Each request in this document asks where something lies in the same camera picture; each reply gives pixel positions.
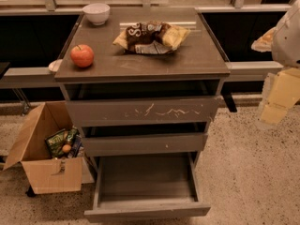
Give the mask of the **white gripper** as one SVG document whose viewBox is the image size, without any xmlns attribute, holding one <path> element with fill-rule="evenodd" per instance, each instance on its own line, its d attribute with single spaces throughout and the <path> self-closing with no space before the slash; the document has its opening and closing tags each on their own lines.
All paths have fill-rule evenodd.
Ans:
<svg viewBox="0 0 300 225">
<path fill-rule="evenodd" d="M 265 53 L 271 51 L 273 27 L 255 40 L 251 49 Z M 276 126 L 300 99 L 300 69 L 287 68 L 277 74 L 269 73 L 262 87 L 262 101 L 259 105 L 261 123 Z"/>
</svg>

